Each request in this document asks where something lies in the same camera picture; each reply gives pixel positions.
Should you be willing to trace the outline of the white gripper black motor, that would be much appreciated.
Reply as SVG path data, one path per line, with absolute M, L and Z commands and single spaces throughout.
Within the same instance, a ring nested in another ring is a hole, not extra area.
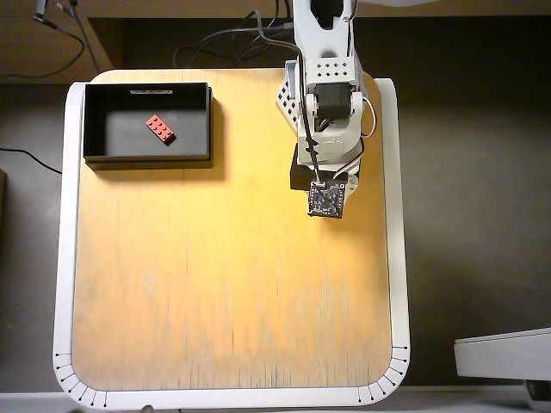
M 308 166 L 299 165 L 297 160 L 298 153 L 295 152 L 290 166 L 290 188 L 308 192 L 311 181 L 315 179 L 315 173 Z M 337 180 L 344 181 L 346 184 L 344 202 L 347 202 L 351 195 L 356 192 L 359 185 L 359 173 L 360 168 L 357 167 L 355 174 L 342 172 L 336 177 Z

